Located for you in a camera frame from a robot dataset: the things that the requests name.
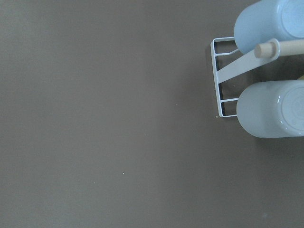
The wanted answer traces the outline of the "light blue cup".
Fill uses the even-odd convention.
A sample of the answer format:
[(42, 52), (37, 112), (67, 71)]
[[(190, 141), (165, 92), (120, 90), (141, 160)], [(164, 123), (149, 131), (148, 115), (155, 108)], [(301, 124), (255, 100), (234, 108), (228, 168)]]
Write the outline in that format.
[(240, 13), (234, 26), (234, 39), (242, 54), (273, 38), (278, 41), (304, 38), (302, 0), (261, 0)]

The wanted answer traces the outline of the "grey cup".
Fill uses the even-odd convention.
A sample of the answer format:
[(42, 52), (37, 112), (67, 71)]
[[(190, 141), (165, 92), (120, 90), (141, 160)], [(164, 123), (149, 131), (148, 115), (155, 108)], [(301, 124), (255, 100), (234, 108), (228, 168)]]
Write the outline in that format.
[(237, 119), (255, 137), (303, 136), (304, 81), (268, 81), (250, 85), (237, 101)]

